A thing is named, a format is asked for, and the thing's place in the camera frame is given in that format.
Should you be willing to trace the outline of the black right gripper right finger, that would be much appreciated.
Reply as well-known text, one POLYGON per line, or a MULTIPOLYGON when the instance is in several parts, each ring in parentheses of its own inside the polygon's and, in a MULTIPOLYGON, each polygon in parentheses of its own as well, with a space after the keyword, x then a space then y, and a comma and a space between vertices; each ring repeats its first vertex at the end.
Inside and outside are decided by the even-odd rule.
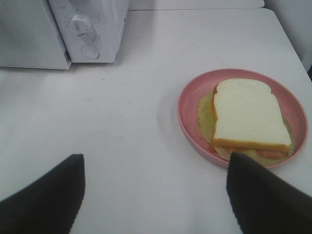
POLYGON ((310 234, 312 198, 243 153, 232 153, 226 190, 244 234, 310 234))

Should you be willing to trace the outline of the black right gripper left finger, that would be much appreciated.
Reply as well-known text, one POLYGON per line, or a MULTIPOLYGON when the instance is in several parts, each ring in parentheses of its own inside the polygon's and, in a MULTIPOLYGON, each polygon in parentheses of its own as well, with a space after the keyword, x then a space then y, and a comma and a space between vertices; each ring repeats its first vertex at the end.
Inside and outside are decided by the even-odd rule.
POLYGON ((0 202, 2 234, 68 234, 85 194, 82 154, 73 154, 0 202))

